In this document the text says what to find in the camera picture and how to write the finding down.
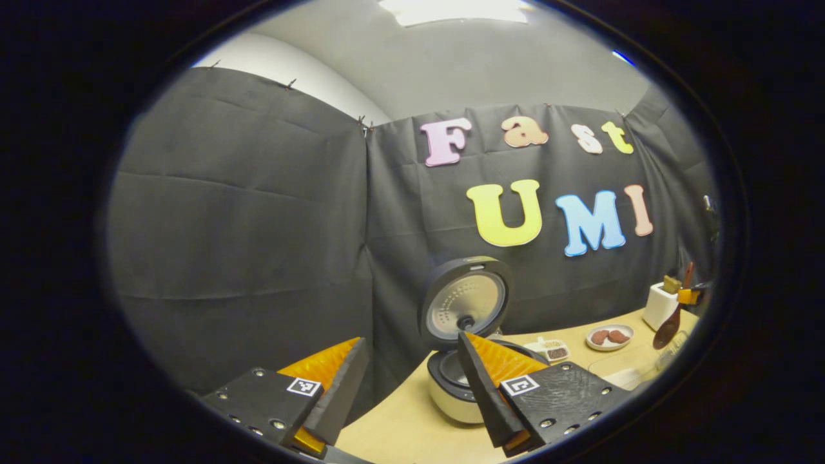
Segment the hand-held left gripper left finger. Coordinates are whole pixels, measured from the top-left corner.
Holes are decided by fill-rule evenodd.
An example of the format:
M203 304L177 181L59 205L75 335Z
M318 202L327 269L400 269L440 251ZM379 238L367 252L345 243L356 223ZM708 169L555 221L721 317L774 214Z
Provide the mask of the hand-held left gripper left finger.
M236 428L322 459L338 441L369 364L363 337L276 371L254 367L200 400Z

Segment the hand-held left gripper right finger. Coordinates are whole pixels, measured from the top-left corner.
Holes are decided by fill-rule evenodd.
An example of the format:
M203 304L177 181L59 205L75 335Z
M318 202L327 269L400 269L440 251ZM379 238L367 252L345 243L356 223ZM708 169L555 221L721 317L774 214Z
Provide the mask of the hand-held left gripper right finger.
M546 365L468 332L458 335L457 355L492 445L507 458L553 447L632 397L574 362Z

